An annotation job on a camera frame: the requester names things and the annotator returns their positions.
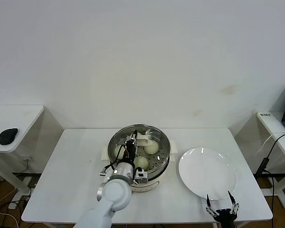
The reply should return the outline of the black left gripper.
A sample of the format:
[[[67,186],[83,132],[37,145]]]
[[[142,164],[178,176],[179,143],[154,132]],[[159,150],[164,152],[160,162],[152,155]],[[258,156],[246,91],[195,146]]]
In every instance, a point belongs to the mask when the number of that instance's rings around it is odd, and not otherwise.
[[[125,143],[125,161],[128,163],[133,163],[137,154],[137,143],[134,140],[137,140],[138,132],[135,130],[133,132],[133,139],[127,140]]]

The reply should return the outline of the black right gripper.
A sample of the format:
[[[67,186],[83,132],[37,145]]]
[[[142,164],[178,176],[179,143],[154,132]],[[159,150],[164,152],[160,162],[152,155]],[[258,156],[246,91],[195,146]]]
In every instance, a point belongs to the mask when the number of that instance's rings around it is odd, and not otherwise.
[[[234,221],[237,218],[237,212],[239,209],[239,203],[235,201],[235,198],[231,195],[230,191],[228,191],[232,207],[230,209],[219,209],[214,211],[212,209],[209,196],[207,195],[207,206],[206,211],[211,216],[216,216],[215,220],[220,224],[222,228],[236,228],[236,225],[234,224]]]

